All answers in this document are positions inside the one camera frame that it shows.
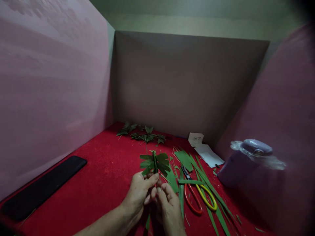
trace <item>scissors blade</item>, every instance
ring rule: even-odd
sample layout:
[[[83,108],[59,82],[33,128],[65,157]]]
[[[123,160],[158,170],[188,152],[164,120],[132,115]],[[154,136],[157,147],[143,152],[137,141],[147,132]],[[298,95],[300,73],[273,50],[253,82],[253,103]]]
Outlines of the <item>scissors blade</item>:
[[[190,177],[190,175],[189,175],[187,169],[184,167],[183,164],[181,165],[181,168],[182,168],[182,170],[183,170],[183,172],[184,172],[186,178],[187,178],[188,180],[192,180],[192,178]]]

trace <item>ceiling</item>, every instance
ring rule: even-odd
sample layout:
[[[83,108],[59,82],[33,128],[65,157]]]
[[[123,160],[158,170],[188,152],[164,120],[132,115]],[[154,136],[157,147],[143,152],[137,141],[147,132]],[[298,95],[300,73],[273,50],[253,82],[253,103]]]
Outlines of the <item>ceiling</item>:
[[[102,13],[152,14],[255,21],[290,14],[290,0],[90,0]]]

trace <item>person's left hand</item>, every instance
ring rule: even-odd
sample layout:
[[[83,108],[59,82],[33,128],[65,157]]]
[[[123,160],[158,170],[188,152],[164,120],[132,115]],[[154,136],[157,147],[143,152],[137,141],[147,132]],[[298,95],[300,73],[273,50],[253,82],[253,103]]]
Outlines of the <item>person's left hand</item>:
[[[121,205],[133,215],[133,223],[136,224],[143,213],[143,206],[148,205],[157,195],[155,184],[162,182],[158,174],[149,173],[143,176],[141,172],[132,177],[130,189]]]

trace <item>yellow scissors handle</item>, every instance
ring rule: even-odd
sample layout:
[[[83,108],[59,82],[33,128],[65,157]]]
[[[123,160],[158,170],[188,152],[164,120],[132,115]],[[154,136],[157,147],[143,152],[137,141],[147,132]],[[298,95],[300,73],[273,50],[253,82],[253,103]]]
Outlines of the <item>yellow scissors handle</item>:
[[[211,197],[212,202],[213,202],[213,206],[211,206],[211,205],[208,203],[207,199],[206,199],[205,196],[202,194],[202,192],[201,192],[201,190],[200,190],[200,188],[199,188],[199,185],[196,185],[196,187],[197,187],[198,192],[200,193],[200,195],[201,195],[201,197],[202,197],[204,203],[207,205],[207,207],[208,207],[210,210],[212,210],[212,211],[216,211],[217,208],[218,208],[218,205],[217,205],[217,202],[216,202],[216,200],[214,199],[212,193],[210,193],[210,191],[209,191],[205,186],[200,185],[200,187],[203,188],[203,189],[208,193],[208,195]]]

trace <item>paper note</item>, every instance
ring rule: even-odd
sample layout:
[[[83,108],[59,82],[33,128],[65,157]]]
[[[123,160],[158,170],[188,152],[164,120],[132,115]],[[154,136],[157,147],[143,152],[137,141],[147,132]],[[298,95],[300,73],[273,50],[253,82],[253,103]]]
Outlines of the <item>paper note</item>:
[[[188,141],[193,148],[197,147],[199,144],[202,144],[202,140],[203,140],[203,134],[199,134],[199,133],[189,134]]]
[[[216,164],[224,163],[224,160],[215,154],[207,144],[199,144],[195,147],[195,150],[211,168],[215,167]]]

